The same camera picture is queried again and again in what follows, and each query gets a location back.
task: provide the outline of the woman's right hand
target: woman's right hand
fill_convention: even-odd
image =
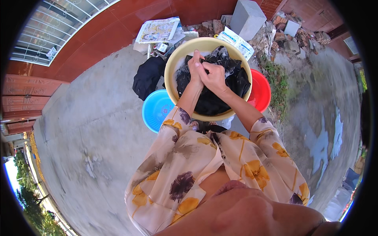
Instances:
[[[203,84],[218,97],[224,93],[228,87],[225,82],[225,68],[220,65],[214,65],[208,62],[195,63]]]

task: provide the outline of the grass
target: grass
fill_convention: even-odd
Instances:
[[[269,61],[266,56],[262,57],[260,67],[263,75],[271,85],[270,106],[277,114],[277,118],[284,120],[286,118],[286,97],[289,87],[289,83],[287,82],[288,77],[280,65]]]
[[[361,80],[362,80],[362,87],[364,88],[364,92],[367,90],[367,84],[366,84],[366,78],[365,78],[365,71],[364,70],[360,70],[359,71],[359,75],[361,76]]]

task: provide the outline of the foot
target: foot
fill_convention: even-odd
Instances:
[[[191,123],[190,123],[190,125],[192,126],[192,129],[193,129],[193,131],[197,131],[197,130],[199,130],[200,129],[200,124],[197,122],[197,121],[192,121]]]

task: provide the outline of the yellow basin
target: yellow basin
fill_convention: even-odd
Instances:
[[[245,60],[245,58],[243,57],[243,55],[241,54],[239,50],[237,50],[234,46],[232,46],[231,44],[225,41],[216,39],[216,38],[201,37],[201,38],[189,40],[188,42],[179,46],[172,53],[172,55],[169,57],[167,61],[167,65],[164,71],[164,83],[165,83],[168,95],[174,104],[176,104],[179,99],[178,92],[177,92],[177,83],[174,78],[174,73],[176,69],[178,69],[177,64],[182,63],[186,55],[193,55],[193,52],[195,49],[198,49],[200,52],[211,52],[218,46],[226,47],[228,54],[230,55],[232,59],[237,59],[237,60],[242,61],[242,67],[247,72],[248,80],[251,83],[251,86],[249,87],[248,92],[243,97],[245,101],[248,100],[249,95],[251,94],[251,90],[252,90],[252,74],[251,74],[251,69],[249,68],[247,60]],[[193,118],[197,120],[202,120],[202,121],[217,121],[217,120],[226,119],[234,114],[235,112],[232,109],[226,112],[217,114],[215,116],[205,116],[205,115],[200,115],[197,112],[194,112]]]

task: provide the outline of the woman's left hand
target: woman's left hand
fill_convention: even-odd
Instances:
[[[203,82],[201,81],[200,74],[198,73],[198,70],[196,66],[194,65],[196,62],[200,62],[200,58],[205,59],[201,54],[200,51],[197,49],[194,50],[194,55],[192,59],[188,61],[188,67],[191,75],[191,80],[189,83],[194,84],[195,86],[198,86],[199,89],[203,89]]]

